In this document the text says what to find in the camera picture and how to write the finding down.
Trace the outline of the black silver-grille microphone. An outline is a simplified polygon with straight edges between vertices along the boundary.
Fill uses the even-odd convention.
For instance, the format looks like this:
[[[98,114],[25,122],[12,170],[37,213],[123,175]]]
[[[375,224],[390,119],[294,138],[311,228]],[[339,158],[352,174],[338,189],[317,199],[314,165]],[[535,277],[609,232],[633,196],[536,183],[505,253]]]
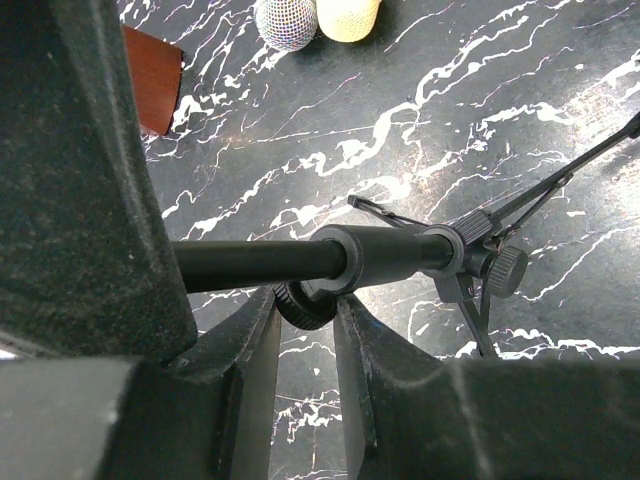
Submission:
[[[318,28],[316,2],[257,1],[254,21],[260,37],[269,47],[283,52],[299,51],[315,37]]]

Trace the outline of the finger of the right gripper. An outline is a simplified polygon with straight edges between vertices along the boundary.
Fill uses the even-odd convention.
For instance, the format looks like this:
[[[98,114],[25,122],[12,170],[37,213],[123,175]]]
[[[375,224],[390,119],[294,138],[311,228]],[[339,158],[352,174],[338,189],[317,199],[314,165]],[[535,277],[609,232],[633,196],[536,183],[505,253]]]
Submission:
[[[1,5],[1,344],[167,362],[197,338],[111,1]]]

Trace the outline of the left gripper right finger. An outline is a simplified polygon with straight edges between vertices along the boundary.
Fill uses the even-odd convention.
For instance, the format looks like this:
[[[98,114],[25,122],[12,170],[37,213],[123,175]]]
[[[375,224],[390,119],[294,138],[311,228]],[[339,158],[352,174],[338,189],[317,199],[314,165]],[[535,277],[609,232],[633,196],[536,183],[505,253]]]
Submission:
[[[442,362],[378,320],[353,295],[333,321],[350,479],[415,479],[426,421],[418,404]]]

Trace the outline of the cream microphone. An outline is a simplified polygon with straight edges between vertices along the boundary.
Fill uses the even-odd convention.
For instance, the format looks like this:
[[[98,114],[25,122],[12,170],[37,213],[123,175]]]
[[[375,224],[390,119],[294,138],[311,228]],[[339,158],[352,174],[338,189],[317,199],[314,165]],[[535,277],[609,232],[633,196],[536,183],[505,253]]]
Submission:
[[[317,0],[319,27],[331,40],[360,41],[372,31],[379,5],[379,0]]]

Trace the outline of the shock mount tripod stand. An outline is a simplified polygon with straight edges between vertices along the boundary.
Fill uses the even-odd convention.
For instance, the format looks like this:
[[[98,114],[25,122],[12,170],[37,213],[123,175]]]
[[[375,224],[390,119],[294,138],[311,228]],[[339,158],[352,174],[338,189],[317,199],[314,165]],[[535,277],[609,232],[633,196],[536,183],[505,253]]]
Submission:
[[[479,354],[489,358],[496,354],[488,331],[491,300],[512,296],[529,262],[510,240],[577,171],[638,137],[633,117],[499,210],[477,209],[451,225],[428,225],[351,195],[352,208],[383,226],[327,225],[307,241],[179,241],[171,247],[188,293],[270,285],[282,317],[305,331],[331,322],[341,297],[422,273],[434,280],[441,302],[458,306]]]

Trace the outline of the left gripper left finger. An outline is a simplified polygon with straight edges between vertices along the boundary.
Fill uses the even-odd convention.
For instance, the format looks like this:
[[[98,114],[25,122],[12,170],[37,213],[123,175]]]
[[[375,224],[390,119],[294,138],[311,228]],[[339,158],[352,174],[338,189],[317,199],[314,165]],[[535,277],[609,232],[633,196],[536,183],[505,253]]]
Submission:
[[[260,287],[169,364],[198,387],[189,438],[204,449],[207,479],[268,477],[280,334],[274,294]]]

